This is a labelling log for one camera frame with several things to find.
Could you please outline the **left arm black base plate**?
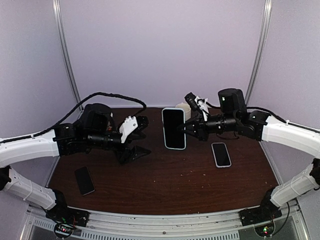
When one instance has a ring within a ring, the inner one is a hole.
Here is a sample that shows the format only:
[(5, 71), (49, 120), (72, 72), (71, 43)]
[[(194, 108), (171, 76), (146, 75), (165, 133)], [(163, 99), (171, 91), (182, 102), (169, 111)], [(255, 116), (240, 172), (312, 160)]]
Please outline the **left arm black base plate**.
[(69, 225), (71, 227), (86, 227), (90, 213), (75, 208), (52, 208), (44, 210), (45, 216), (55, 223)]

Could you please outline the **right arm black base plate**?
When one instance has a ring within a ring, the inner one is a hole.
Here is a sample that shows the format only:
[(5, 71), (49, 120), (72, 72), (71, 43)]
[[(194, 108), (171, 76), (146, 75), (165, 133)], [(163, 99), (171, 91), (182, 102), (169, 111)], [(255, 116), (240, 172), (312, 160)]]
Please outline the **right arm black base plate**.
[(256, 225), (262, 222), (271, 222), (274, 218), (282, 216), (281, 210), (271, 212), (269, 209), (261, 208), (245, 208), (238, 212), (242, 226)]

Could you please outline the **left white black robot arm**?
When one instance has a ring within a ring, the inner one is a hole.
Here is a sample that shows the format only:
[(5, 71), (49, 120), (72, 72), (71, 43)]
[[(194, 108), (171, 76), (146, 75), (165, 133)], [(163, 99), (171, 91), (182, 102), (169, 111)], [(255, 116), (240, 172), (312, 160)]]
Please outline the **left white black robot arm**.
[(140, 146), (130, 147), (133, 140), (144, 139), (143, 130), (148, 126), (146, 116), (128, 116), (116, 125), (113, 111), (107, 105), (93, 103), (85, 106), (73, 123), (58, 123), (45, 133), (0, 140), (0, 189), (32, 202), (52, 212), (61, 222), (72, 218), (64, 194), (42, 187), (25, 178), (11, 165), (44, 157), (63, 157), (87, 153), (92, 149), (114, 152), (121, 164), (150, 154)]

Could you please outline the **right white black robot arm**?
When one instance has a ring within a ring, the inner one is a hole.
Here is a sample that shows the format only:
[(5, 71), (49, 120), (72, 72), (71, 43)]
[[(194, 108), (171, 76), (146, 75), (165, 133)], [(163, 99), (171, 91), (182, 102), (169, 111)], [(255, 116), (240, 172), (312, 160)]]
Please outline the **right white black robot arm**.
[(237, 88), (226, 88), (218, 92), (220, 114), (211, 115), (210, 104), (203, 98), (188, 93), (185, 96), (191, 110), (198, 112), (179, 125), (177, 130), (200, 141), (207, 141), (209, 134), (234, 132), (256, 141), (272, 142), (300, 150), (313, 161), (301, 173), (286, 183), (268, 190), (256, 210), (259, 220), (268, 220), (276, 210), (287, 202), (310, 190), (320, 188), (320, 132), (284, 120), (270, 110), (248, 107), (243, 92)]

